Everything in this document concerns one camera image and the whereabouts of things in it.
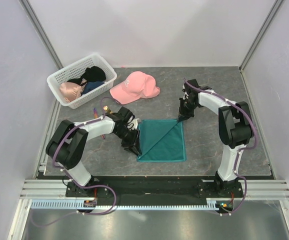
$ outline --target red pen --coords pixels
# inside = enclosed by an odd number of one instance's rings
[[[94,115],[94,118],[97,119],[98,118],[98,113],[97,113],[97,109],[94,107],[93,108],[93,115]]]

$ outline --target teal cloth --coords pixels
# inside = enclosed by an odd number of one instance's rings
[[[138,162],[177,163],[187,160],[183,123],[176,119],[142,120]]]

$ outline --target plastic laundry basket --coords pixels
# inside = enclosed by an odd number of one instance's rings
[[[96,89],[88,92],[87,94],[82,95],[76,100],[73,100],[72,102],[67,102],[59,90],[60,84],[65,83],[70,79],[80,78],[81,75],[85,73],[86,68],[91,68],[93,66],[97,66],[105,72],[105,83],[97,87]],[[109,63],[107,63],[107,61],[99,54],[94,53],[70,64],[69,66],[60,69],[54,74],[51,74],[46,81],[53,95],[62,106],[68,106],[72,109],[76,109],[82,104],[85,104],[91,99],[111,89],[114,86],[114,81],[116,78],[117,74],[115,70],[109,65]]]

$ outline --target baseball cap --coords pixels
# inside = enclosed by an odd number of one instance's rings
[[[158,96],[160,88],[153,76],[142,71],[134,71],[126,80],[110,89],[111,96],[121,104],[129,104],[140,98],[150,99]]]

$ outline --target white wall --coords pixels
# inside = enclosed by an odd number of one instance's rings
[[[25,178],[33,175],[54,97],[57,69],[17,0],[0,0],[0,240]]]
[[[245,70],[276,175],[289,185],[289,0]]]
[[[66,66],[238,66],[274,0],[29,0]]]

